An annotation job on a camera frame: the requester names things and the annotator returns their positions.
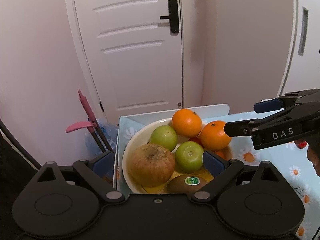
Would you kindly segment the green apple with stem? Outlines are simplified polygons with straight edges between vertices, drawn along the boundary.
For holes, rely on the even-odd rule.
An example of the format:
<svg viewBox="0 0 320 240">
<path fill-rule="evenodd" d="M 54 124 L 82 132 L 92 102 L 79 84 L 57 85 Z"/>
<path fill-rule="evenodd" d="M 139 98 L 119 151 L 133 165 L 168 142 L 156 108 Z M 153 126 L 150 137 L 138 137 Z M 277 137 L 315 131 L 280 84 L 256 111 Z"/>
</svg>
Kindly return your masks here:
<svg viewBox="0 0 320 240">
<path fill-rule="evenodd" d="M 173 151 L 177 145 L 176 131 L 169 125 L 157 127 L 151 134 L 150 143 L 161 145 L 169 151 Z"/>
</svg>

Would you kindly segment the brown kiwi with sticker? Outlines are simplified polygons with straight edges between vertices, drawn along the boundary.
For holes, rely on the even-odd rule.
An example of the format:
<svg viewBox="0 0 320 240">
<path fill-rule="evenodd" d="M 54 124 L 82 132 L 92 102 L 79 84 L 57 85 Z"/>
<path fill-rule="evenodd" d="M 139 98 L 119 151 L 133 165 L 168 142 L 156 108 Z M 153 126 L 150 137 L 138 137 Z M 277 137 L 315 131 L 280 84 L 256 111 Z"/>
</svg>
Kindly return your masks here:
<svg viewBox="0 0 320 240">
<path fill-rule="evenodd" d="M 166 187 L 167 193 L 194 194 L 204 187 L 208 181 L 199 176 L 177 176 Z"/>
</svg>

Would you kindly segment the cream yellow cartoon plate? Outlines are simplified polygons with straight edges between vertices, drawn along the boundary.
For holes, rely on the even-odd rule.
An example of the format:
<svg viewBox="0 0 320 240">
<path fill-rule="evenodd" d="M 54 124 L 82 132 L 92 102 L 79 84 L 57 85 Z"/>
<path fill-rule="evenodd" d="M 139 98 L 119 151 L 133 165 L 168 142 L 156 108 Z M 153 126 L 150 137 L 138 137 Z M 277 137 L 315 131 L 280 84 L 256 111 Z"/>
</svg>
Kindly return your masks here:
<svg viewBox="0 0 320 240">
<path fill-rule="evenodd" d="M 145 145 L 149 143 L 152 132 L 159 126 L 162 125 L 170 125 L 171 126 L 171 118 L 158 120 L 152 122 L 151 124 L 146 125 L 140 131 L 138 131 L 129 141 L 127 147 L 125 148 L 123 159 L 122 159 L 122 171 L 123 178 L 131 190 L 132 193 L 142 193 L 142 194 L 167 194 L 167 184 L 174 179 L 175 177 L 187 175 L 187 173 L 183 172 L 175 167 L 175 171 L 173 172 L 170 179 L 162 185 L 157 187 L 143 187 L 139 183 L 137 183 L 134 178 L 131 176 L 129 172 L 129 161 L 132 158 L 134 151 L 139 148 L 139 146 Z"/>
</svg>

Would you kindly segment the white panel door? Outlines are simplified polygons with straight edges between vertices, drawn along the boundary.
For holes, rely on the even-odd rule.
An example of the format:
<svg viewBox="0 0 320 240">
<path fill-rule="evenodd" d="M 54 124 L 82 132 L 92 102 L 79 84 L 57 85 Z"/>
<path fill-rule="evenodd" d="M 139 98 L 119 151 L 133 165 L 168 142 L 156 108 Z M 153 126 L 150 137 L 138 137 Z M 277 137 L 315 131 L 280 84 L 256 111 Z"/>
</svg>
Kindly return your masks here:
<svg viewBox="0 0 320 240">
<path fill-rule="evenodd" d="M 180 24 L 180 1 L 178 13 Z M 71 0 L 98 103 L 107 120 L 183 102 L 181 25 L 170 32 L 168 0 Z"/>
</svg>

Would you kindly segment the large orange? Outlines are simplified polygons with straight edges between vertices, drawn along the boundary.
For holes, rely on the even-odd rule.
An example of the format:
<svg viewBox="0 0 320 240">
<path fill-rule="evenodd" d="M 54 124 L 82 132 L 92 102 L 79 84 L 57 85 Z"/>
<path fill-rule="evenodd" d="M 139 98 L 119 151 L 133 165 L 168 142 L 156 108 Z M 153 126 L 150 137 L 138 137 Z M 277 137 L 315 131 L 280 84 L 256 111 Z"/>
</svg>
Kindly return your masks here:
<svg viewBox="0 0 320 240">
<path fill-rule="evenodd" d="M 182 136 L 193 138 L 202 130 L 202 120 L 195 111 L 180 109 L 176 111 L 171 119 L 174 130 Z"/>
<path fill-rule="evenodd" d="M 224 121 L 217 120 L 204 126 L 200 133 L 200 141 L 204 148 L 210 151 L 220 151 L 229 145 L 232 138 L 225 133 L 225 124 Z"/>
</svg>

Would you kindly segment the small tangerine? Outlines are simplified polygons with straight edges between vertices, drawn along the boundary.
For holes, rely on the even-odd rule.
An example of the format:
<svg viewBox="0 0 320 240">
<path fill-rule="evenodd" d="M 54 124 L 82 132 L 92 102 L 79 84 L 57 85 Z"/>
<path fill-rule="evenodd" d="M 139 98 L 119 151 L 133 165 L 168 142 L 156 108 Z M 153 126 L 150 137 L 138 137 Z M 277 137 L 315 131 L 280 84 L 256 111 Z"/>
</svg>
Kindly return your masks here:
<svg viewBox="0 0 320 240">
<path fill-rule="evenodd" d="M 224 153 L 222 150 L 220 150 L 220 151 L 215 151 L 214 153 L 215 153 L 216 155 L 218 155 L 220 158 L 226 160 L 226 155 L 225 155 L 225 153 Z"/>
</svg>

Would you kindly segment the white wardrobe sliding door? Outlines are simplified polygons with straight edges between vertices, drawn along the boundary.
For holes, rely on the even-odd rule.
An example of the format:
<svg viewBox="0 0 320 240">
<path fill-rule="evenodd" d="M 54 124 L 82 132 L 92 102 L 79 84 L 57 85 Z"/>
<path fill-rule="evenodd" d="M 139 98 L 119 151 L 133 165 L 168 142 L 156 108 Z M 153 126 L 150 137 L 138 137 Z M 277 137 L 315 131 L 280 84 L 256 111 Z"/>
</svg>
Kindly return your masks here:
<svg viewBox="0 0 320 240">
<path fill-rule="evenodd" d="M 319 0 L 293 0 L 289 54 L 278 95 L 319 88 Z"/>
</svg>

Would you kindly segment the grey curved pole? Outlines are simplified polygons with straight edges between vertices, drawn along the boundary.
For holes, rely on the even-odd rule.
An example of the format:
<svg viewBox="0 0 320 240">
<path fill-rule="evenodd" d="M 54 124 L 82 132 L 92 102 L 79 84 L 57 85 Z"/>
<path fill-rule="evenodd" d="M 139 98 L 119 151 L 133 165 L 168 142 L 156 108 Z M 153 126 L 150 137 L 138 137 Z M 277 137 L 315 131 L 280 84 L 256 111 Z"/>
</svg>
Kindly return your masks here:
<svg viewBox="0 0 320 240">
<path fill-rule="evenodd" d="M 36 169 L 40 169 L 42 166 L 24 149 L 24 147 L 16 140 L 12 133 L 7 129 L 2 120 L 0 120 L 1 132 L 12 143 L 12 145 L 18 150 L 18 152 L 31 163 Z"/>
</svg>

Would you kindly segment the red cherry tomato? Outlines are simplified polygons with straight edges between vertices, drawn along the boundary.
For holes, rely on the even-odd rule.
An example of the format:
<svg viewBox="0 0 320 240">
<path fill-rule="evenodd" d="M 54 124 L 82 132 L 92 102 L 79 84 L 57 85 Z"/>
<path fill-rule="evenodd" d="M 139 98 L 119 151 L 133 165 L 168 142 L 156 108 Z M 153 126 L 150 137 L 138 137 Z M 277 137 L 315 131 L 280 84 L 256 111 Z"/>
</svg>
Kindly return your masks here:
<svg viewBox="0 0 320 240">
<path fill-rule="evenodd" d="M 188 141 L 193 141 L 193 142 L 199 144 L 201 147 L 203 147 L 203 144 L 202 144 L 201 140 L 199 139 L 199 137 L 189 138 Z"/>
<path fill-rule="evenodd" d="M 296 141 L 294 141 L 294 143 L 299 149 L 303 149 L 308 145 L 308 143 L 303 139 L 296 140 Z"/>
</svg>

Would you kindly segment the large red yellow apple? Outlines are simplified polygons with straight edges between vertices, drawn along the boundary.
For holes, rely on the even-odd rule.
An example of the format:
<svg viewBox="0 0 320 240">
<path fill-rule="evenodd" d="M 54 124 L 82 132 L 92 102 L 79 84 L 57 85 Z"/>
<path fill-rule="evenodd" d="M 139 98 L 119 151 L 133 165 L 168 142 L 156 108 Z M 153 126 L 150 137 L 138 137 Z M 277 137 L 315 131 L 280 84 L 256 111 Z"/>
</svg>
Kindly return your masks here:
<svg viewBox="0 0 320 240">
<path fill-rule="evenodd" d="M 175 156 L 157 144 L 139 146 L 129 161 L 129 172 L 145 187 L 157 187 L 167 182 L 175 170 Z"/>
</svg>

